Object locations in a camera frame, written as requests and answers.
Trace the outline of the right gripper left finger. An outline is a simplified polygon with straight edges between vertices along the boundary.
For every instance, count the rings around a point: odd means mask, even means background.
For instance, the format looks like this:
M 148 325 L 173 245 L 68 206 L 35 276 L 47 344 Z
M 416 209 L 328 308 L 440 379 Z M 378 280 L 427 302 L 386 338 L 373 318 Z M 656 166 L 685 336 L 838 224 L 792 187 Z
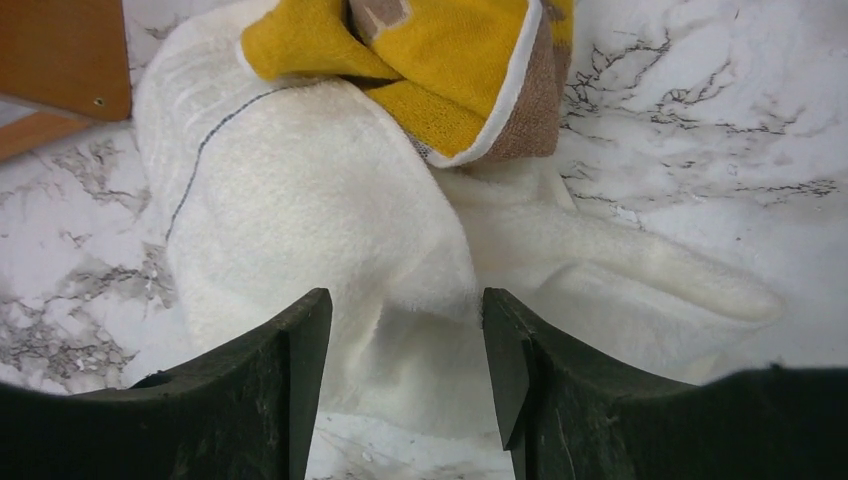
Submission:
M 1 388 L 5 479 L 302 479 L 332 302 L 316 288 L 266 323 L 128 389 Z

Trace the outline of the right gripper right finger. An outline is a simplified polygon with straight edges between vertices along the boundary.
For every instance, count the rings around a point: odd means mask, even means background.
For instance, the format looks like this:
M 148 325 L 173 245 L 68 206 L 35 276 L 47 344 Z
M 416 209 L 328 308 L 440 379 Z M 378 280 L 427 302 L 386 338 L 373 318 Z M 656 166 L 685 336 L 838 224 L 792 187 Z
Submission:
M 483 334 L 519 479 L 843 479 L 847 372 L 773 365 L 694 386 L 640 370 L 489 288 Z

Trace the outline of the white towel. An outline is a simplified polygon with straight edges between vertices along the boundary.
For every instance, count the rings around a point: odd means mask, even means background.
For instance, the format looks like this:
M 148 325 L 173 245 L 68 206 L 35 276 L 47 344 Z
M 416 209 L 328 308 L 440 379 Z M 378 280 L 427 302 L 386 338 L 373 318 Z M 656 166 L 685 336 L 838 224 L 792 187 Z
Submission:
M 322 287 L 333 313 L 320 406 L 428 435 L 496 430 L 485 287 L 668 374 L 779 317 L 761 281 L 580 213 L 549 158 L 430 169 L 343 80 L 253 80 L 243 1 L 177 27 L 142 78 L 139 150 L 196 353 Z

